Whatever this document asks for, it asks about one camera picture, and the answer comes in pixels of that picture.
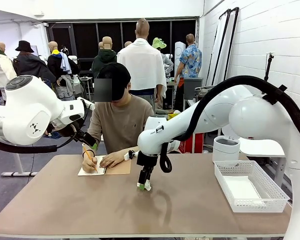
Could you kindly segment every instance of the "plastic storage basket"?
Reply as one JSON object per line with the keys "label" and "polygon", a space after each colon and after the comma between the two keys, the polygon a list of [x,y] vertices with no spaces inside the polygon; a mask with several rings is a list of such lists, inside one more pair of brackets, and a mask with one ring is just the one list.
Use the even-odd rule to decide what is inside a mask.
{"label": "plastic storage basket", "polygon": [[[282,213],[290,199],[255,161],[215,161],[214,174],[234,213]],[[259,197],[234,198],[225,176],[247,176]]]}

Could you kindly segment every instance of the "white container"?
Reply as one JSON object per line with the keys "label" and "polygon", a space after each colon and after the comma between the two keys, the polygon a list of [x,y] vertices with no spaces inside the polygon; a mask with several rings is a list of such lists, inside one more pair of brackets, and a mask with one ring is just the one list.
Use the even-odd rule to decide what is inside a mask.
{"label": "white container", "polygon": [[239,158],[240,141],[228,136],[217,136],[213,141],[212,161],[237,161]]}
{"label": "white container", "polygon": [[[255,161],[215,161],[214,174],[234,213],[282,213],[290,199]],[[227,176],[247,176],[258,197],[235,198]],[[246,189],[238,186],[236,191],[244,193]]]}

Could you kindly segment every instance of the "white robotic arm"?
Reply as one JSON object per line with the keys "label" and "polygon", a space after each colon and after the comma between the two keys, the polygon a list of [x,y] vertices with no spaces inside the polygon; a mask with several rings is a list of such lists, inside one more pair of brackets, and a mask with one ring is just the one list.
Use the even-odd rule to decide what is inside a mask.
{"label": "white robotic arm", "polygon": [[37,142],[49,123],[55,130],[82,119],[87,100],[61,101],[41,79],[22,75],[5,87],[6,105],[0,105],[0,141],[18,145]]}
{"label": "white robotic arm", "polygon": [[[287,166],[290,168],[293,190],[292,214],[284,240],[300,240],[300,124],[298,124],[300,113],[298,111],[294,112],[297,117],[294,116],[294,119],[292,119],[293,113],[291,114],[291,111],[295,103],[291,104],[292,107],[289,108],[290,112],[288,114],[287,108],[283,107],[280,102],[275,103],[276,101],[271,101],[269,97],[262,95],[252,96],[242,85],[230,85],[232,87],[216,95],[205,106],[193,133],[211,132],[230,124],[232,130],[240,137],[277,141],[283,148]],[[282,93],[279,89],[274,94],[279,96]],[[157,163],[154,157],[161,154],[160,161],[164,157],[162,156],[163,144],[175,141],[174,139],[177,136],[187,131],[198,105],[199,103],[196,103],[171,120],[160,123],[155,129],[145,130],[140,134],[138,138],[139,163],[137,163],[144,166],[144,168],[140,173],[139,186],[142,186],[145,180],[150,179],[152,169]]]}

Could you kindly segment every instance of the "blue floral shirt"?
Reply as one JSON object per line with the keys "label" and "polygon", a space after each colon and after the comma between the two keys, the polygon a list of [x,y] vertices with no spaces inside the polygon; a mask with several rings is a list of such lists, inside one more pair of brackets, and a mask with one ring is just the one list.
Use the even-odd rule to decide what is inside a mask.
{"label": "blue floral shirt", "polygon": [[202,65],[202,53],[196,45],[192,44],[183,50],[179,60],[184,64],[181,78],[198,77]]}

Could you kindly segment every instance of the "white shirt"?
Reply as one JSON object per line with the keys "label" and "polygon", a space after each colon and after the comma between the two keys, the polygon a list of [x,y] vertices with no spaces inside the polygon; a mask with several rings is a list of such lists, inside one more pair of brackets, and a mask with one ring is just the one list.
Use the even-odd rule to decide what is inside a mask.
{"label": "white shirt", "polygon": [[131,90],[154,89],[162,85],[161,96],[166,98],[165,67],[159,50],[147,40],[137,38],[118,52],[117,62],[123,64],[131,75]]}
{"label": "white shirt", "polygon": [[7,83],[16,77],[17,74],[10,58],[0,54],[0,88],[6,87]]}

